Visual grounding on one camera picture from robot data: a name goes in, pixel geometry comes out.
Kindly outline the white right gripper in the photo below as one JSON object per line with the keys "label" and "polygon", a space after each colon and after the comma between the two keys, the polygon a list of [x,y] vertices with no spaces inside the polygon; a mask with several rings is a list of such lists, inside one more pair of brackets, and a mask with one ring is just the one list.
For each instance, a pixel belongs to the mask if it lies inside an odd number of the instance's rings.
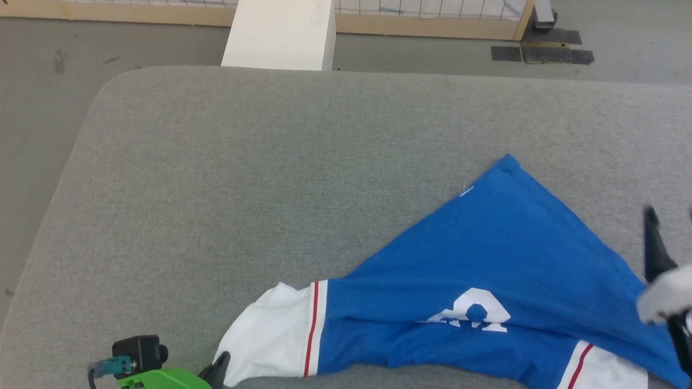
{"label": "white right gripper", "polygon": [[[689,209],[692,220],[692,209]],[[660,234],[654,207],[643,209],[643,270],[650,285],[637,299],[638,317],[643,323],[660,324],[691,308],[691,266],[678,268],[668,254]]]}

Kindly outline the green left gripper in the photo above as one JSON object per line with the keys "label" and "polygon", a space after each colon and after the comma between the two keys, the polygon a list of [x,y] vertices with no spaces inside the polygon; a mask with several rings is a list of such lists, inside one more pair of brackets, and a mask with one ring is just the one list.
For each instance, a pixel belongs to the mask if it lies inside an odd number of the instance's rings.
{"label": "green left gripper", "polygon": [[230,359],[228,351],[222,352],[198,376],[182,368],[164,368],[120,378],[116,382],[121,388],[224,388]]}

